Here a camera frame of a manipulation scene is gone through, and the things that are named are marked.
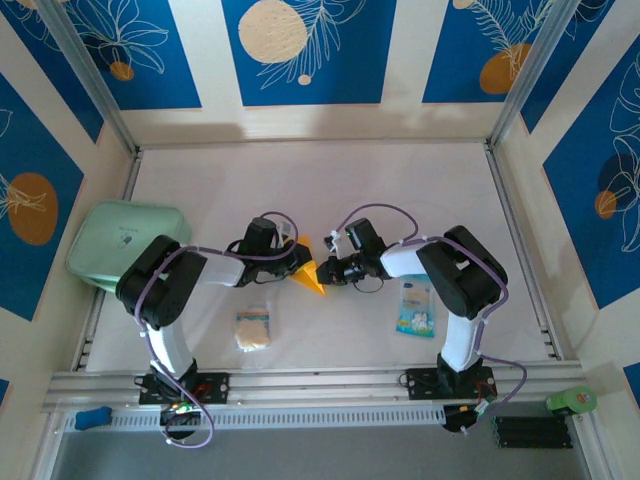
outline blue snack packet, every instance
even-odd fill
[[[427,275],[402,277],[402,300],[396,331],[418,337],[435,336],[433,284]]]

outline snack package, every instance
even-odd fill
[[[235,322],[235,337],[238,348],[253,352],[271,344],[269,334],[269,310],[264,306],[249,307],[238,312]]]
[[[402,282],[402,301],[396,331],[419,337],[433,338],[435,298],[427,275],[408,275]]]

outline white floor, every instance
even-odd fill
[[[462,224],[502,263],[511,298],[490,319],[482,349],[514,360],[547,359],[507,224],[480,144],[418,142],[286,142],[221,145],[144,154],[134,200],[180,208],[193,227],[192,243],[226,248],[244,235],[254,216],[280,210],[314,241],[354,208],[388,202],[407,209],[421,234],[439,235]],[[410,232],[401,215],[363,212],[387,243]],[[233,338],[235,313],[268,302],[269,349],[242,353]],[[321,297],[291,281],[234,289],[197,287],[182,316],[187,342],[201,368],[381,367],[432,363],[446,333],[447,312],[437,307],[436,336],[397,333],[400,283],[376,294],[351,286]],[[148,354],[133,319],[109,295],[87,370],[144,370]]]

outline green lunch box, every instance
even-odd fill
[[[158,235],[185,244],[191,239],[191,228],[177,208],[120,200],[100,202],[80,227],[67,268],[85,282],[115,292],[120,277]]]

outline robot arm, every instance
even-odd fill
[[[358,220],[346,228],[356,253],[332,256],[318,268],[318,281],[346,285],[370,275],[382,279],[427,274],[449,310],[447,337],[438,355],[438,381],[448,398],[461,398],[482,368],[478,355],[484,327],[478,313],[500,299],[501,286],[483,269],[491,269],[507,283],[498,261],[462,226],[454,227],[435,241],[387,248],[371,223]]]
[[[140,317],[149,325],[149,340],[160,362],[183,385],[192,386],[197,364],[185,341],[179,317],[197,283],[214,283],[244,287],[254,282],[261,272],[284,278],[311,260],[311,252],[301,244],[278,260],[264,260],[291,249],[293,240],[280,242],[274,222],[254,218],[242,240],[233,242],[227,251],[252,259],[240,260],[227,255],[201,255],[194,251],[179,254],[151,287],[142,304]],[[167,236],[157,237],[122,276],[116,287],[117,298],[134,314],[136,303],[153,273],[169,255],[180,248]],[[158,365],[152,360],[156,377],[163,380]]]
[[[429,275],[436,292],[449,310],[447,337],[441,357],[454,372],[459,373],[479,360],[476,340],[483,328],[483,320],[478,318],[478,313],[498,301],[501,289],[487,272],[464,253],[455,250],[452,244],[445,243],[446,240],[473,253],[507,283],[504,268],[462,226],[446,232],[443,240],[427,245],[394,245],[382,254],[380,261],[392,278],[412,274]]]

